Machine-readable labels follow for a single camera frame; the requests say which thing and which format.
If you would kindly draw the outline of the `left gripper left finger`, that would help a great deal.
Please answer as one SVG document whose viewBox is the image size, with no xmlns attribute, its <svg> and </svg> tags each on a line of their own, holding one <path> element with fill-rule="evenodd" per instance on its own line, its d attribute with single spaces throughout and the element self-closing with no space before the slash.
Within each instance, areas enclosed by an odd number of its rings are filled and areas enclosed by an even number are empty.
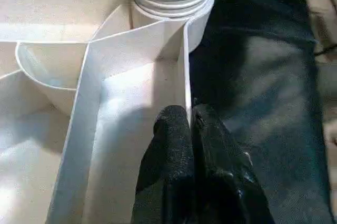
<svg viewBox="0 0 337 224">
<path fill-rule="evenodd" d="M 153 126 L 135 192 L 136 223 L 195 223 L 194 157 L 183 107 L 165 107 Z"/>
</svg>

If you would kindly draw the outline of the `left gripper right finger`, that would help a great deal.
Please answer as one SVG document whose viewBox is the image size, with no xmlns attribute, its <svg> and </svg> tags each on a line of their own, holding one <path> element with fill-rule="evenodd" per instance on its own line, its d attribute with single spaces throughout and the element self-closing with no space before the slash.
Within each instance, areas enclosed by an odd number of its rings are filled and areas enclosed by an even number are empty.
<svg viewBox="0 0 337 224">
<path fill-rule="evenodd" d="M 274 223 L 250 157 L 209 105 L 193 108 L 199 223 Z"/>
</svg>

